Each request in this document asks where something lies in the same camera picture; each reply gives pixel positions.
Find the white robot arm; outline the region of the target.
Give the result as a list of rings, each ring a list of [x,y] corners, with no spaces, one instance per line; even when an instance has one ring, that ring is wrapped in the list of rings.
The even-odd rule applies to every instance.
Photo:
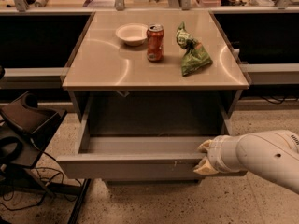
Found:
[[[193,171],[199,175],[250,171],[299,193],[299,136],[288,130],[219,135],[198,147],[205,157]]]

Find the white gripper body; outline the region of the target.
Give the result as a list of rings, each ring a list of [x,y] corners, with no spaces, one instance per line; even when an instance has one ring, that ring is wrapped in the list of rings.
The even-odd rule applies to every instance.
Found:
[[[236,154],[240,139],[240,136],[220,135],[211,141],[207,157],[214,169],[221,173],[245,171]]]

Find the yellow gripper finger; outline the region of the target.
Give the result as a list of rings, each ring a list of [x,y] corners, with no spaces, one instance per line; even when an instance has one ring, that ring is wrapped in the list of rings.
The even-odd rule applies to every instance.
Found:
[[[211,140],[211,139],[208,139],[208,140],[204,141],[204,142],[197,148],[197,150],[198,150],[200,153],[208,153],[208,150],[209,150],[211,144],[212,144],[212,140]]]
[[[194,167],[193,171],[199,175],[215,175],[218,171],[211,165],[207,157],[204,157]]]

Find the dark robot base tray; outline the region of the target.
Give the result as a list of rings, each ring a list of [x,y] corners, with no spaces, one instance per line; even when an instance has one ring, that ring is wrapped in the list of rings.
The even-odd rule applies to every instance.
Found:
[[[5,122],[1,138],[13,144],[13,147],[5,147],[7,155],[1,163],[33,168],[64,120],[66,111],[39,107],[36,97],[26,92],[3,106],[0,114]]]

